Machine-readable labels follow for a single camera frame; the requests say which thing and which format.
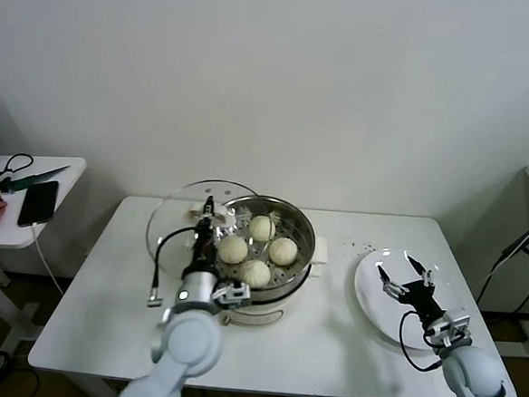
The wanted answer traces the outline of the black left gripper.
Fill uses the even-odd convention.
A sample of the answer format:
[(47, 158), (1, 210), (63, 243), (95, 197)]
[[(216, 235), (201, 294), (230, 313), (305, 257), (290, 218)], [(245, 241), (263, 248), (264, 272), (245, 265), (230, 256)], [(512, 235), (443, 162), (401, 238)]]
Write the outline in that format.
[(209, 196), (203, 206), (204, 217), (200, 218), (197, 223), (197, 236), (199, 238), (193, 245), (193, 255), (186, 272), (194, 274), (196, 272), (216, 274), (216, 245), (213, 239), (215, 235), (215, 201)]

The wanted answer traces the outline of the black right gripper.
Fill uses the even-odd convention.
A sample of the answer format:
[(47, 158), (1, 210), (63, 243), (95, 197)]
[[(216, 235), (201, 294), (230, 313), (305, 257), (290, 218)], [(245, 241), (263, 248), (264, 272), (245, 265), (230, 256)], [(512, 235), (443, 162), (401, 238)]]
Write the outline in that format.
[(435, 285), (432, 281), (432, 271), (426, 270), (425, 267), (411, 255), (408, 255), (409, 263), (421, 277), (421, 280), (409, 282), (404, 286), (392, 282), (388, 274), (381, 265), (377, 266), (380, 279), (382, 281), (382, 290), (391, 298), (400, 298), (401, 304), (411, 305), (422, 319), (436, 319), (442, 317), (445, 311), (438, 305), (434, 299)]

